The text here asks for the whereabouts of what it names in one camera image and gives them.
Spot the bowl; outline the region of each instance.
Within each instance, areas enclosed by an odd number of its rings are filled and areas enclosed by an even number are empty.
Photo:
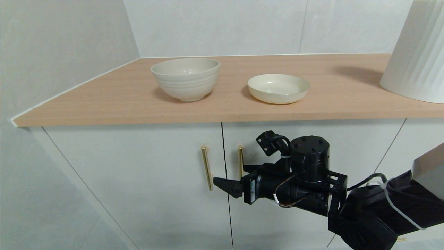
[[[210,58],[168,60],[151,67],[159,87],[181,101],[197,101],[216,85],[220,62]]]
[[[248,80],[251,95],[271,104],[297,102],[304,98],[309,88],[307,80],[284,74],[265,74]]]

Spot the white lamp shade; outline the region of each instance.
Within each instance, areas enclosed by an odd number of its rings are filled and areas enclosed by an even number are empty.
[[[380,85],[444,103],[444,0],[414,0]]]

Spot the wooden countertop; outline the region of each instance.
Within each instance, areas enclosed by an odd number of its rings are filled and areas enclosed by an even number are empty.
[[[220,56],[219,80],[206,98],[185,103],[166,95],[150,67],[169,58],[139,59],[17,117],[20,127],[221,121],[290,121],[444,117],[444,105],[388,92],[379,80],[390,54]],[[311,88],[290,105],[254,99],[253,76],[283,73]]]

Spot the cabinet handle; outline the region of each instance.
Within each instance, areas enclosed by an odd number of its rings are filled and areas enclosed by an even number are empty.
[[[244,176],[244,150],[242,146],[238,146],[238,158],[239,158],[239,178]]]
[[[205,172],[206,172],[206,179],[208,181],[208,187],[210,191],[213,190],[213,174],[210,170],[210,161],[208,160],[208,147],[202,146],[202,157],[203,157],[203,164],[205,165]]]

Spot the cabinet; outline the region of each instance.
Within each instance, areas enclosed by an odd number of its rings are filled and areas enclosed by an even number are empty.
[[[239,179],[237,148],[243,146],[245,164],[275,162],[255,139],[273,130],[290,140],[305,135],[324,137],[330,143],[330,170],[349,176],[354,185],[374,172],[404,119],[223,123],[227,176]],[[309,249],[326,247],[333,237],[327,217],[295,208],[283,209],[260,199],[248,205],[230,199],[234,249]]]
[[[294,250],[325,248],[327,218],[259,199],[253,205],[208,190],[201,146],[212,173],[238,180],[238,146],[245,164],[275,162],[255,138],[273,130],[330,143],[330,169],[354,185],[377,169],[388,177],[444,141],[443,119],[268,121],[160,125],[46,127],[77,174],[141,250]],[[402,240],[440,238],[443,226]],[[330,247],[346,247],[339,236]]]
[[[140,250],[231,249],[220,123],[46,127],[77,174]]]

